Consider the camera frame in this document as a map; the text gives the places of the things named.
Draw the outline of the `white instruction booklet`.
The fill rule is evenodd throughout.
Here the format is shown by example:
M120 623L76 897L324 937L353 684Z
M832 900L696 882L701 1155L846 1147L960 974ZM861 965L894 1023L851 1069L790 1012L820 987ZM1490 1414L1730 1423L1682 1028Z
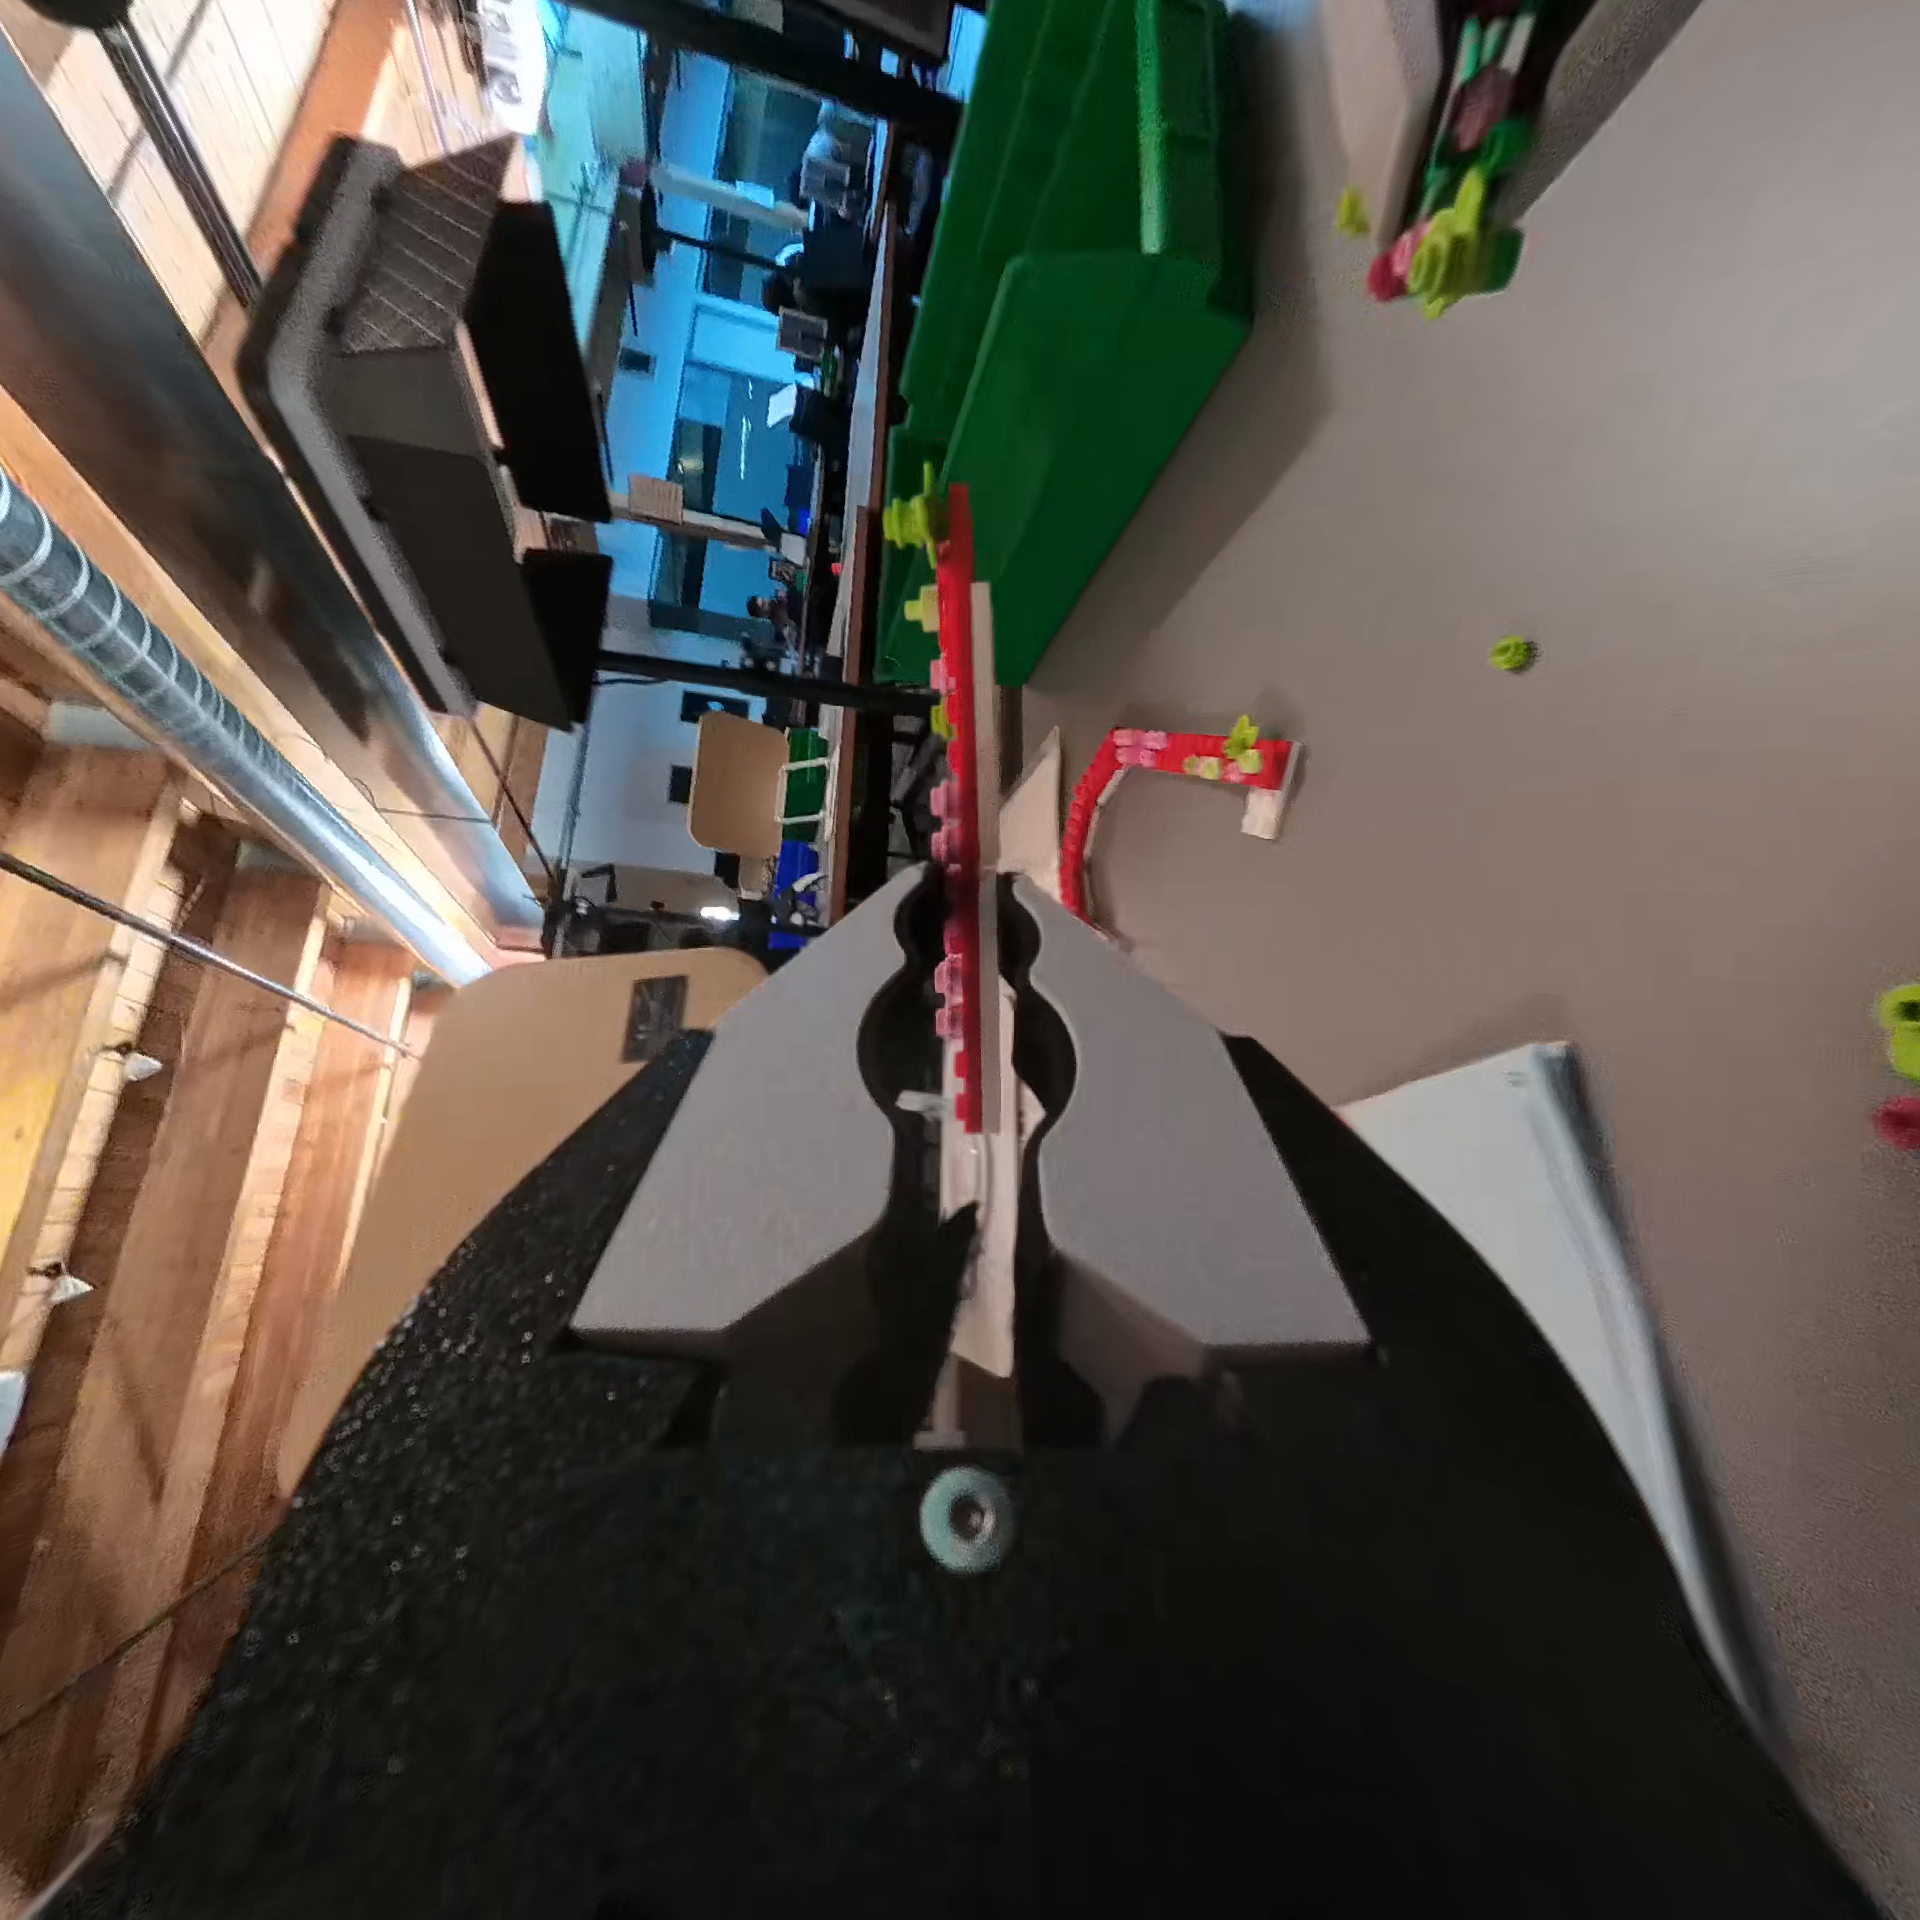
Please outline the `white instruction booklet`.
M1572 1044L1510 1048L1341 1114L1546 1335L1633 1479L1729 1692L1784 1747L1780 1682Z

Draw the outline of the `green lego flower sprig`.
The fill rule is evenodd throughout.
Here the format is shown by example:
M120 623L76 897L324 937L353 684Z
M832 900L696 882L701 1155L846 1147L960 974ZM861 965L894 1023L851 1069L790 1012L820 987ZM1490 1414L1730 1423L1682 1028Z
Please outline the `green lego flower sprig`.
M1919 1151L1919 982L1888 987L1876 1006L1884 1036L1886 1065L1905 1081L1907 1091L1884 1097L1872 1115L1884 1144Z

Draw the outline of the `red and white lego plate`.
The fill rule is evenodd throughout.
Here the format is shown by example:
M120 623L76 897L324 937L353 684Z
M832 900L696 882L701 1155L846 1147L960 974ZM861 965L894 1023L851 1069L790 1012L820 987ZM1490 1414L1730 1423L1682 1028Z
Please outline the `red and white lego plate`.
M932 969L940 1045L939 1212L972 1209L958 1308L923 1444L1011 1446L1021 1435L1017 1251L1027 1147L1027 1090L1014 1065L1017 991L1003 971L1000 773L992 587L979 565L972 493L929 477L885 514L886 537L916 537L932 585L915 601L936 638L945 771L930 792L930 866L943 880L943 946Z

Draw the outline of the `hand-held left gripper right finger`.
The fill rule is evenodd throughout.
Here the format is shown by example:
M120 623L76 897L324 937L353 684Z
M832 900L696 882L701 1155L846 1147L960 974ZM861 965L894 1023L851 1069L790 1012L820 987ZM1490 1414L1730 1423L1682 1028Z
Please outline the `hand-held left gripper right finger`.
M1226 1036L1030 877L1004 883L1021 1434L1120 1435L1160 1382L1372 1348Z

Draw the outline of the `lego flower cluster white base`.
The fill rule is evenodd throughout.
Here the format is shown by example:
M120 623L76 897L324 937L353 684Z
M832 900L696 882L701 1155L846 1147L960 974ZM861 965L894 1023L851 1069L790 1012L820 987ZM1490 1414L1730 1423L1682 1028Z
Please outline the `lego flower cluster white base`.
M1318 3L1346 185L1371 208L1367 293L1428 319L1507 290L1524 232L1501 213L1527 158L1555 28L1549 2Z

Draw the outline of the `black metal pole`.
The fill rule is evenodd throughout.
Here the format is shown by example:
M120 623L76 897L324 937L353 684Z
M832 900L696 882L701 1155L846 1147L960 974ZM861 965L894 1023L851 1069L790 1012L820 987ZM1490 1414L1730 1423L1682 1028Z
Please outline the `black metal pole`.
M808 677L760 665L723 665L654 651L603 647L593 664L599 679L636 679L723 689L805 708L846 708L885 715L929 718L945 697L925 684L864 684Z

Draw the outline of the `small wooden chair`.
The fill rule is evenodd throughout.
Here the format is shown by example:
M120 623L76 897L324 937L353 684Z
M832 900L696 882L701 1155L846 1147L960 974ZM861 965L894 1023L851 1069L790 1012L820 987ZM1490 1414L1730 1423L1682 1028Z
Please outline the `small wooden chair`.
M736 861L734 888L764 900L785 843L788 732L731 712L696 726L687 830L706 851Z

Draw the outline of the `green plastic bin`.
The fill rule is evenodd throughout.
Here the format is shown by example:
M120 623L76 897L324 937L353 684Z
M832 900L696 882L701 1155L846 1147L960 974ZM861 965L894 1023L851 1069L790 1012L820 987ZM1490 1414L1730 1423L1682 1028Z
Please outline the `green plastic bin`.
M997 677L1029 684L1248 338L1245 279L1188 251L1022 251L925 285L886 493L970 495Z
M901 393L948 444L1021 260L1140 257L1246 321L1246 112L1218 2L1006 2L987 13Z

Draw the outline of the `silver ventilation duct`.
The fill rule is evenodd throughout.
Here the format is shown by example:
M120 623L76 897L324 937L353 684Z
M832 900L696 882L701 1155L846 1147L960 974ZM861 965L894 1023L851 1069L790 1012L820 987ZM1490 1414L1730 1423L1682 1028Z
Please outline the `silver ventilation duct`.
M395 864L243 713L13 473L2 476L2 594L203 782L257 818L455 987L488 974Z

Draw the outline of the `black ceiling heater unit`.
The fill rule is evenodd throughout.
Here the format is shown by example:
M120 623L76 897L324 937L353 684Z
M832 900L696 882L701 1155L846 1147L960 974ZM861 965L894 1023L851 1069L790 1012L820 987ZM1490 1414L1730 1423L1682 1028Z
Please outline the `black ceiling heater unit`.
M236 371L255 419L423 701L570 732L612 559L533 519L612 522L554 211L514 138L417 164L341 133Z

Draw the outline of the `red lego arch piece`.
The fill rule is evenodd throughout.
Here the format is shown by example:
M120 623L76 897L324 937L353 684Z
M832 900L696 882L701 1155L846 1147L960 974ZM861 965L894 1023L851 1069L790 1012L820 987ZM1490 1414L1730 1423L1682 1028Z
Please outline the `red lego arch piece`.
M1125 779L1165 775L1199 782L1240 795L1240 832L1275 841L1305 761L1292 737L1262 732L1243 713L1228 732L1170 732L1115 727L1078 775L1061 841L1061 900L1085 924L1097 926L1091 857L1101 818Z

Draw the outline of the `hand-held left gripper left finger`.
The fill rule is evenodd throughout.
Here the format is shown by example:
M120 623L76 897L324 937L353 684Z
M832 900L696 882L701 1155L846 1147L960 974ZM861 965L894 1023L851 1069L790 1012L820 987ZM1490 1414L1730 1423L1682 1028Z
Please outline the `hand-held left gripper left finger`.
M712 1028L570 1331L692 1361L724 1444L913 1444L963 1299L932 1091L948 888L901 872Z

